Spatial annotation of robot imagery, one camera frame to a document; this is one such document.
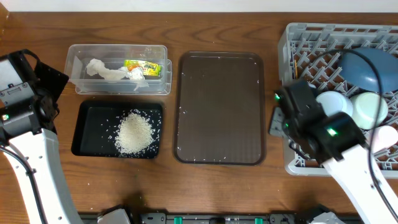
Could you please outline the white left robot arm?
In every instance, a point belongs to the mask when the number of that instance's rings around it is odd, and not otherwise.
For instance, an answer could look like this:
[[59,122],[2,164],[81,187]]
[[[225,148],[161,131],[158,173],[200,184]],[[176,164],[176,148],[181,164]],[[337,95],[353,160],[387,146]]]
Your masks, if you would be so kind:
[[24,54],[1,58],[1,152],[17,177],[31,223],[81,223],[60,163],[54,119],[68,77]]

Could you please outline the light blue bowl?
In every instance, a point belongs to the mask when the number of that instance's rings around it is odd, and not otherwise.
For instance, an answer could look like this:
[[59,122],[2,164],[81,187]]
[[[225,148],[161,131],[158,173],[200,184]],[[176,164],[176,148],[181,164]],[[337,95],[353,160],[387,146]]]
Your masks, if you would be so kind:
[[344,112],[349,116],[353,114],[353,104],[345,95],[336,91],[326,91],[316,97],[316,101],[321,104],[325,114],[332,116],[339,112]]

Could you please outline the yellow snack wrapper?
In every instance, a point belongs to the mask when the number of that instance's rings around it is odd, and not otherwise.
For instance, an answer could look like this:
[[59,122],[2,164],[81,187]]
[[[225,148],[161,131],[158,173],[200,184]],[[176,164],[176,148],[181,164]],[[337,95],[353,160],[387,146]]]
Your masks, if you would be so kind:
[[129,72],[140,70],[144,76],[159,77],[162,66],[145,60],[125,60],[124,66]]

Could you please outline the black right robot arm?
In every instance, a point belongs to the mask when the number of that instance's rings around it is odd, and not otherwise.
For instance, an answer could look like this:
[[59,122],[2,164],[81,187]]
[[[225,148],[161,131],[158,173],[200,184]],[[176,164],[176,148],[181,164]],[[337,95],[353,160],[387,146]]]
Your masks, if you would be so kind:
[[387,172],[380,170],[374,156],[360,145],[345,150],[343,159],[329,159],[321,168],[296,167],[298,161],[284,140],[285,169],[291,175],[331,176],[345,191],[364,223],[397,223],[397,195],[387,182]]

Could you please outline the white tissue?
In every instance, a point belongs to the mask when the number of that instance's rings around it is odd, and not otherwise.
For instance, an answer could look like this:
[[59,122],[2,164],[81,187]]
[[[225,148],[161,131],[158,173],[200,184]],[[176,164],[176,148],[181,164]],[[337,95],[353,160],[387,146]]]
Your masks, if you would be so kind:
[[138,88],[149,87],[148,82],[144,77],[144,69],[138,64],[133,63],[128,66],[122,66],[119,69],[112,70],[105,67],[104,62],[98,59],[91,59],[86,66],[86,72],[90,76],[99,75],[105,80],[123,80],[125,78],[136,82],[134,91]]

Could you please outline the wooden chopstick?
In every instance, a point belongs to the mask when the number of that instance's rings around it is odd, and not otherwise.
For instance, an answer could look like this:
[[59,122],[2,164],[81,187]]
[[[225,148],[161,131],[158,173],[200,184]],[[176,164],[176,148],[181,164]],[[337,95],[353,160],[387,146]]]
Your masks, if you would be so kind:
[[294,60],[294,78],[298,79],[297,61]]

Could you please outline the pile of rice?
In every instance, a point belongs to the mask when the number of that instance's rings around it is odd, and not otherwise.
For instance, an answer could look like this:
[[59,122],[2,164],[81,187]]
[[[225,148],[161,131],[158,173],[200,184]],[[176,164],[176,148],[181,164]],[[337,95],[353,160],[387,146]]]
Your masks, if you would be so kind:
[[118,157],[152,159],[159,153],[161,112],[154,109],[122,110],[106,129],[107,142]]

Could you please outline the light green bowl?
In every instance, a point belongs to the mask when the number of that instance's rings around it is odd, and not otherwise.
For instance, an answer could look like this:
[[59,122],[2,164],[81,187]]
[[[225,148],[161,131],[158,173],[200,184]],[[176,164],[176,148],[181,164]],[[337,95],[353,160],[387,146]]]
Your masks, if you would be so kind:
[[361,93],[349,99],[353,104],[351,117],[359,128],[366,130],[373,128],[380,99],[378,94],[372,92]]

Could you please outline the pink cup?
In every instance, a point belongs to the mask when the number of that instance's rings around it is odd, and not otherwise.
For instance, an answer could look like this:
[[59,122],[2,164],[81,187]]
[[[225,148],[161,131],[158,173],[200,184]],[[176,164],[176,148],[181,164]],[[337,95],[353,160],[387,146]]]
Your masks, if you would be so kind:
[[368,143],[373,140],[371,150],[373,153],[379,152],[393,146],[398,139],[397,130],[392,126],[380,126],[374,131],[369,132]]

